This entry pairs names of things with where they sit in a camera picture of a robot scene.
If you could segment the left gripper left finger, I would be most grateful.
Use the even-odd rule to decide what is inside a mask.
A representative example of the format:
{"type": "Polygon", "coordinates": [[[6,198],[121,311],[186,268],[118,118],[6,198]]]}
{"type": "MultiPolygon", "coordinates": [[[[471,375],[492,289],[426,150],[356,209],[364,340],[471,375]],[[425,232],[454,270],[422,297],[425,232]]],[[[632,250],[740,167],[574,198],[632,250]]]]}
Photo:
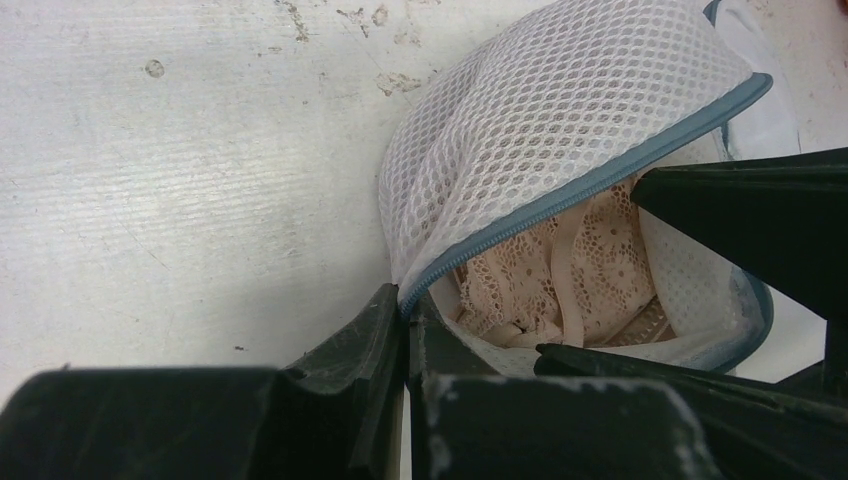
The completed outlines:
{"type": "Polygon", "coordinates": [[[284,368],[76,369],[1,414],[5,479],[395,479],[406,341],[397,289],[284,368]]]}

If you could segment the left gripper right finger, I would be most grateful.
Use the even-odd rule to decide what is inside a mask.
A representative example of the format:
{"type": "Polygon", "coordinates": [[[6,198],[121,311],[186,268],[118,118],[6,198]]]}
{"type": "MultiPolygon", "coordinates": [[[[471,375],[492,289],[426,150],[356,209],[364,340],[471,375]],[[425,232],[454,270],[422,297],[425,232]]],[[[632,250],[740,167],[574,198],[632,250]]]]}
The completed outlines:
{"type": "Polygon", "coordinates": [[[416,479],[718,479],[694,412],[636,378],[504,376],[430,296],[409,319],[416,479]]]}

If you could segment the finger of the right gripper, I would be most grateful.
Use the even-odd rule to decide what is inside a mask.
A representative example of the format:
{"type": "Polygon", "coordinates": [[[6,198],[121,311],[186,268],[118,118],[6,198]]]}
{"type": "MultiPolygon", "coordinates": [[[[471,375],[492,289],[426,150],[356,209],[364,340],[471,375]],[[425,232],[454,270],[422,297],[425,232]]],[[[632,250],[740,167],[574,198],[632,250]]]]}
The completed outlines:
{"type": "Polygon", "coordinates": [[[654,168],[631,198],[823,319],[846,322],[846,148],[654,168]]]}
{"type": "Polygon", "coordinates": [[[564,345],[537,350],[538,375],[669,385],[695,412],[728,479],[847,476],[847,400],[823,390],[820,364],[772,384],[564,345]]]}

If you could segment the beige lace bra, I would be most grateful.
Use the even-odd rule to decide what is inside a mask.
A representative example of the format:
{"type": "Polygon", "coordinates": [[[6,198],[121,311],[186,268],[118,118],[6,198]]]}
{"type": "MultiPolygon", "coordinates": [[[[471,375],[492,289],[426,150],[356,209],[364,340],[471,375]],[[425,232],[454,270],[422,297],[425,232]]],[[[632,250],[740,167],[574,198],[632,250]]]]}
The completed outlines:
{"type": "Polygon", "coordinates": [[[454,271],[455,322],[502,348],[671,340],[627,178],[454,271]]]}

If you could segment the blue-trimmed mesh laundry bag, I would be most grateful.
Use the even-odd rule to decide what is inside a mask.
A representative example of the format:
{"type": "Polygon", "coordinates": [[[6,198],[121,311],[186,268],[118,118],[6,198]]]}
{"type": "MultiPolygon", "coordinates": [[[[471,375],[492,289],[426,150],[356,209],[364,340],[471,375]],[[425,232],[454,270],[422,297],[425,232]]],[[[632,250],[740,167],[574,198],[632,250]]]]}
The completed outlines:
{"type": "MultiPolygon", "coordinates": [[[[791,91],[741,1],[557,1],[441,72],[395,131],[378,201],[403,318],[430,296],[497,373],[502,348],[454,320],[456,268],[613,185],[666,166],[800,150],[791,91]]],[[[588,348],[728,372],[765,341],[769,289],[637,207],[671,340],[588,348]]]]}

